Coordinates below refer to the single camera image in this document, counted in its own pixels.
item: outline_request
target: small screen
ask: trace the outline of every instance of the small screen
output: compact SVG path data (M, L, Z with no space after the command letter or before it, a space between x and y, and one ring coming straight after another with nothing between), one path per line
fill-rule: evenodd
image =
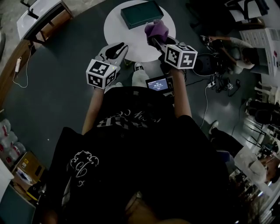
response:
M166 82L166 79L159 79L156 81L152 81L148 83L149 89L153 89L156 91L168 89L168 84Z

